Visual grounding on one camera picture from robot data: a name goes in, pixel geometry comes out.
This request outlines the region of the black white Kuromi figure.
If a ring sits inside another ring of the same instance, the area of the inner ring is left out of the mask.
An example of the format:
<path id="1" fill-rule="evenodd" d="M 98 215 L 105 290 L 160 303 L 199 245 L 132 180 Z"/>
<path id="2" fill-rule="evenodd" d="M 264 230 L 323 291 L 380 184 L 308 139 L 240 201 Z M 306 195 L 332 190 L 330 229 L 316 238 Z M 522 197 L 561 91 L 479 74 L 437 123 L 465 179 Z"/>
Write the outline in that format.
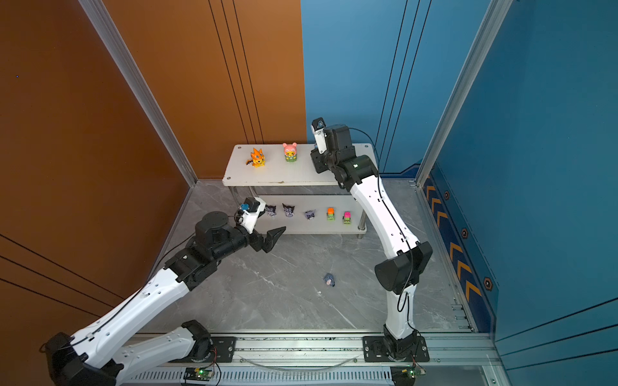
<path id="1" fill-rule="evenodd" d="M 269 216 L 276 216 L 276 210 L 277 210 L 277 207 L 275 205 L 266 206 L 266 213 Z"/>

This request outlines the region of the pink yellow bear toy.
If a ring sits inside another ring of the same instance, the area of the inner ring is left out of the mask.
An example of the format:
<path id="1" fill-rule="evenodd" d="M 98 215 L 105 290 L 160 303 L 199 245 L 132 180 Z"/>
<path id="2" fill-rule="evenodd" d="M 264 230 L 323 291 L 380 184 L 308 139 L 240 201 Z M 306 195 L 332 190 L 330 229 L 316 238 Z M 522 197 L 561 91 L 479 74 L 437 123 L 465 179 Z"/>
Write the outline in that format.
<path id="1" fill-rule="evenodd" d="M 283 143 L 284 157 L 287 162 L 297 161 L 297 146 L 296 142 L 291 144 Z"/>

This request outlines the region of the small blue figure toy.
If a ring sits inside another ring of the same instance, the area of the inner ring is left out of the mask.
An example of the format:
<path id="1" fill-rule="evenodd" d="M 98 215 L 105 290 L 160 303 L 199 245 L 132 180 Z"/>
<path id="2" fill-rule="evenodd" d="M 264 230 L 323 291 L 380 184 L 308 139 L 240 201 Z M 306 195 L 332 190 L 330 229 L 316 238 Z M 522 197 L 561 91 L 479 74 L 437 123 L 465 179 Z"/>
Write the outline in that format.
<path id="1" fill-rule="evenodd" d="M 335 278 L 331 273 L 326 273 L 323 280 L 327 286 L 334 287 L 336 285 Z"/>

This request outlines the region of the orange yellow duck toy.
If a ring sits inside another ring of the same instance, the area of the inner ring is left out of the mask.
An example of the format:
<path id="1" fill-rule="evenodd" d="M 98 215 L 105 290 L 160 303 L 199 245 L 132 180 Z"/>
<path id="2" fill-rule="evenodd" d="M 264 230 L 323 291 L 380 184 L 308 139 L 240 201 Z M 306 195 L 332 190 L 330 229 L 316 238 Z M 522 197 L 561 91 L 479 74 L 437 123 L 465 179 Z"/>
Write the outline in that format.
<path id="1" fill-rule="evenodd" d="M 246 162 L 246 165 L 251 165 L 253 167 L 264 167 L 266 165 L 266 158 L 262 149 L 258 150 L 254 148 L 250 157 L 251 159 Z"/>

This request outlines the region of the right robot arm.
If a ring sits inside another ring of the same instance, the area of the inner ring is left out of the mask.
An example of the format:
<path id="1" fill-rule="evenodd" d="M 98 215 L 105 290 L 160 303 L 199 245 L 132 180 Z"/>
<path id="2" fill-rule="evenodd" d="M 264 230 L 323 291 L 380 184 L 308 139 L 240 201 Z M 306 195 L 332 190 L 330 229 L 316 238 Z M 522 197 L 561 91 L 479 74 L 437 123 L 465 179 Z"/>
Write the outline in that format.
<path id="1" fill-rule="evenodd" d="M 416 287 L 433 249 L 407 227 L 386 193 L 376 162 L 357 154 L 347 125 L 328 126 L 323 118 L 311 123 L 315 138 L 312 162 L 320 174 L 333 173 L 340 188 L 360 204 L 381 241 L 386 259 L 374 273 L 386 291 L 387 316 L 383 347 L 393 361 L 426 363 L 430 360 L 426 341 L 413 320 Z"/>

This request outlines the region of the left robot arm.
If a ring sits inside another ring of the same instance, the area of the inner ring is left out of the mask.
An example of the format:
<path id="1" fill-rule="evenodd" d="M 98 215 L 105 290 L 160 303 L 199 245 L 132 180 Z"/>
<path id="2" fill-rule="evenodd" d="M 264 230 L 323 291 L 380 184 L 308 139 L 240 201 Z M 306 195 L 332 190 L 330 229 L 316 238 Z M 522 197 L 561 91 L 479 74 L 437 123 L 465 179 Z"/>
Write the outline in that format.
<path id="1" fill-rule="evenodd" d="M 139 344 L 128 344 L 139 330 L 175 301 L 214 274 L 224 258 L 251 247 L 270 252 L 285 233 L 255 231 L 258 212 L 240 211 L 235 225 L 223 212 L 209 212 L 195 226 L 184 249 L 127 300 L 73 335 L 58 333 L 43 346 L 55 385 L 120 385 L 171 360 L 205 359 L 210 333 L 196 320 Z"/>

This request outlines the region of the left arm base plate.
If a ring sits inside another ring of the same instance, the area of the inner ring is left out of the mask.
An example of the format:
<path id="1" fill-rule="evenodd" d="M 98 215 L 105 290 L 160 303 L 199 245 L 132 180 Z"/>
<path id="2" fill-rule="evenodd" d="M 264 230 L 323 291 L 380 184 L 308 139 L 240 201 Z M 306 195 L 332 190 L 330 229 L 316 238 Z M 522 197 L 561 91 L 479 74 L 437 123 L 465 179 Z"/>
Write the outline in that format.
<path id="1" fill-rule="evenodd" d="M 231 363 L 237 338 L 234 336 L 215 336 L 201 339 L 185 357 L 172 360 L 172 363 Z"/>

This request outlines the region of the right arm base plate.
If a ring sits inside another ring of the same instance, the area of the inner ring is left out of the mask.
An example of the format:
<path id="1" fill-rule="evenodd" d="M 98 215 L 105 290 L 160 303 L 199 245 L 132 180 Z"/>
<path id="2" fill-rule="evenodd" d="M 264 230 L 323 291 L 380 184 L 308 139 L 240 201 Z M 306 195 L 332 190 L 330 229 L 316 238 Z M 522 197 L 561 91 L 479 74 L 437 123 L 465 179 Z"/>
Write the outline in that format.
<path id="1" fill-rule="evenodd" d="M 431 360 L 426 340 L 421 335 L 399 340 L 387 336 L 364 336 L 362 346 L 367 363 L 428 363 Z"/>

